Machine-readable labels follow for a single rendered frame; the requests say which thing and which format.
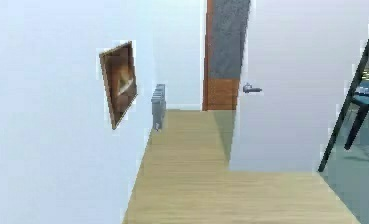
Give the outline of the brown wooden door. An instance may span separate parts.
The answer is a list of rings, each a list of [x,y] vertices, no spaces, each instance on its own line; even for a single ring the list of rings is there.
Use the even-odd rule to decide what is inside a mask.
[[[202,110],[235,110],[239,78],[212,78],[210,62],[212,53],[213,0],[206,0],[204,78]]]

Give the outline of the white room door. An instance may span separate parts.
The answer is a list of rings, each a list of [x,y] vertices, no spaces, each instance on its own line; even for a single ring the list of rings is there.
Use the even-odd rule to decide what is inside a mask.
[[[369,0],[252,0],[230,169],[315,170],[368,36]]]

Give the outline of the dark teal table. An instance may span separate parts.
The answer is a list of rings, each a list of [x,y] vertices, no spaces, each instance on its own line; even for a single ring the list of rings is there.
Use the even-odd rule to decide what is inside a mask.
[[[348,134],[344,148],[349,150],[369,112],[369,81],[361,81],[356,87],[351,103],[358,106],[358,111],[351,130]]]

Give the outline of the grey wall radiator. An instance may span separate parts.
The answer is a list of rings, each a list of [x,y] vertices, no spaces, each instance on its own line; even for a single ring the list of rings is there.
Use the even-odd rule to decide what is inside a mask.
[[[166,110],[165,85],[157,84],[152,99],[153,128],[160,130],[163,126],[163,120]]]

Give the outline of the brown framed wall picture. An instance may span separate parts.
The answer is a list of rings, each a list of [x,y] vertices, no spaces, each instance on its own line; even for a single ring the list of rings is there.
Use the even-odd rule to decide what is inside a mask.
[[[137,96],[132,42],[100,53],[99,59],[111,127],[115,130]]]

